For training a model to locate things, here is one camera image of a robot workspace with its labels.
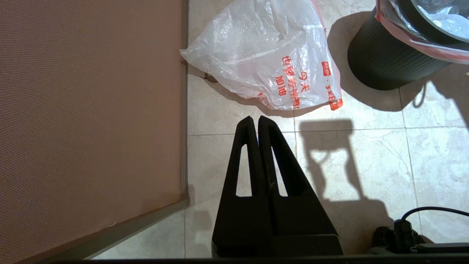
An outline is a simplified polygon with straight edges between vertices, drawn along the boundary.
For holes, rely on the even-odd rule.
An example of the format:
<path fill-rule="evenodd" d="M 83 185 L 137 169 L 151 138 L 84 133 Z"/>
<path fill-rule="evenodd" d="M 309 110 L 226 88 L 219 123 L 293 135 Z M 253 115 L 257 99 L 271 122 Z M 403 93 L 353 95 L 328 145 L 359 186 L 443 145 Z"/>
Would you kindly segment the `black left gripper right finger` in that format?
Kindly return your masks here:
<path fill-rule="evenodd" d="M 276 122 L 261 116 L 258 137 L 274 234 L 338 236 Z"/>

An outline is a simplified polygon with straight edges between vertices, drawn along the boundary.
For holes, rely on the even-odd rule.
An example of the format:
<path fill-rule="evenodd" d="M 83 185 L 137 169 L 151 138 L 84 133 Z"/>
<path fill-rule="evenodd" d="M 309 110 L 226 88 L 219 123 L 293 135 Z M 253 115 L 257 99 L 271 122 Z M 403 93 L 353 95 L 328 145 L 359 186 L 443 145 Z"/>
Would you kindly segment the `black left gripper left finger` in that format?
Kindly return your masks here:
<path fill-rule="evenodd" d="M 242 147 L 247 147 L 251 197 L 236 195 Z M 241 120 L 233 139 L 213 239 L 255 238 L 271 233 L 265 175 L 253 118 Z"/>

